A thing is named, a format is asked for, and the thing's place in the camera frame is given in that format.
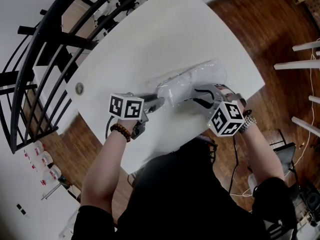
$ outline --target table top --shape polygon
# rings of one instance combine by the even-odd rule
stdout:
[[[66,86],[85,122],[105,142],[110,93],[140,94],[146,82],[218,58],[226,85],[250,98],[264,81],[224,22],[200,0],[148,0],[121,21],[88,55]],[[77,95],[77,83],[84,93]],[[128,143],[122,168],[133,173],[204,132],[207,119],[193,101],[148,115],[145,132]]]

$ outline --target wooden floor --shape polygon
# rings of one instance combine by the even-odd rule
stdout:
[[[293,124],[291,117],[312,121],[311,102],[308,100],[312,94],[310,71],[275,71],[273,65],[310,59],[311,51],[293,52],[291,49],[293,45],[311,42],[319,37],[305,8],[294,5],[291,0],[215,0],[209,6],[242,43],[265,81],[265,86],[248,100],[248,108],[253,110],[259,128],[270,143],[278,140],[279,136],[274,133],[281,129],[287,143],[296,143],[293,160],[297,161],[307,144],[308,132]],[[320,96],[319,70],[312,71],[312,79],[314,95]],[[314,104],[314,114],[314,125],[318,125],[320,104]],[[213,170],[227,189],[236,163],[232,138],[213,138],[218,144]],[[81,188],[86,171],[102,146],[81,116],[63,136],[54,133],[42,141],[63,175]],[[310,143],[315,141],[312,134]],[[242,137],[237,135],[236,142],[239,167],[234,176],[232,193],[241,195],[248,189],[250,172]],[[320,154],[310,148],[310,143],[296,165],[301,185],[305,180],[318,182]],[[286,180],[288,184],[294,182],[293,175],[289,174]],[[122,171],[112,204],[115,220],[126,208],[130,193],[127,175]],[[246,210],[252,209],[252,197],[232,198]]]

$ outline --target beaded bracelet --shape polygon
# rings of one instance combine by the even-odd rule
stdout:
[[[124,128],[121,124],[119,123],[115,123],[114,125],[112,125],[110,127],[110,131],[112,132],[113,130],[118,131],[119,133],[121,133],[125,138],[126,138],[126,142],[130,142],[131,138],[131,134],[130,132]]]

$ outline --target transparent plastic wrap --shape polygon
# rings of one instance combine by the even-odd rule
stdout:
[[[226,80],[226,70],[218,59],[212,59],[153,78],[146,83],[146,87],[149,92],[164,97],[164,107],[173,107],[192,99],[196,87],[206,84],[223,85]]]

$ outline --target white cube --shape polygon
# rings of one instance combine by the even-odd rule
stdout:
[[[245,119],[237,103],[222,101],[208,122],[208,127],[218,137],[233,136]]]
[[[109,99],[109,114],[121,120],[140,120],[144,99],[128,94],[111,94]]]

